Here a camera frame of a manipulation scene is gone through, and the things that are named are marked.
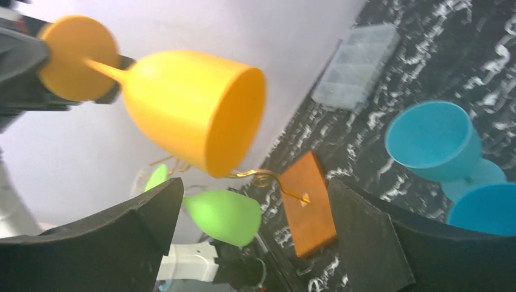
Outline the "orange wine glass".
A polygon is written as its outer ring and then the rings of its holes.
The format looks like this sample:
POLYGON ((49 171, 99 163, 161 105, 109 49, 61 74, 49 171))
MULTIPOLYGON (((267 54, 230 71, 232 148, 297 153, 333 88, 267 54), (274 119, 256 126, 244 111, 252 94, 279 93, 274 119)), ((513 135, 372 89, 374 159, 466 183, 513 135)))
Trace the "orange wine glass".
POLYGON ((42 84, 73 102, 98 100, 115 84, 134 124, 153 143, 214 178, 235 175, 265 107, 261 69, 193 50, 148 55, 121 69, 119 48, 100 22, 81 15, 46 25, 42 84))

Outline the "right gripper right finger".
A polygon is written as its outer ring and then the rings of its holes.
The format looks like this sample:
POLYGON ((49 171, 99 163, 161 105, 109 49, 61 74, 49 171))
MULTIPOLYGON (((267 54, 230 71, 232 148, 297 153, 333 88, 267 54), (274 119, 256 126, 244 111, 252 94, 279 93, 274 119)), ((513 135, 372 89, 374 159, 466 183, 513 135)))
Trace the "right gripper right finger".
POLYGON ((353 291, 515 290, 515 237, 456 228, 338 178, 328 195, 353 291))

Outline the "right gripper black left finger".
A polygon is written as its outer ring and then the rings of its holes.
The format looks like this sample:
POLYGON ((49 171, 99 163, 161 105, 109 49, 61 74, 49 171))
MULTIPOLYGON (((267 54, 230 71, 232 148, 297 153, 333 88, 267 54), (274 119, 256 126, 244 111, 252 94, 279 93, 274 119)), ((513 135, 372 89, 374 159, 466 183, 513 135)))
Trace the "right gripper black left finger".
POLYGON ((152 291, 181 209, 180 178, 37 236, 1 240, 2 291, 152 291))

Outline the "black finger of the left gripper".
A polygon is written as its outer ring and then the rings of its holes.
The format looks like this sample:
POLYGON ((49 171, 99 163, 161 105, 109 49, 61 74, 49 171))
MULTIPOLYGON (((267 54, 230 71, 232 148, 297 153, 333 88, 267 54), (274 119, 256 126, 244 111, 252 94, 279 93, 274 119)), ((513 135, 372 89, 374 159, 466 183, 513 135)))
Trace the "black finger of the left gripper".
POLYGON ((65 16, 31 36, 1 28, 1 131, 28 111, 67 111, 83 102, 110 104, 120 85, 85 64, 127 69, 113 34, 87 16, 65 16))

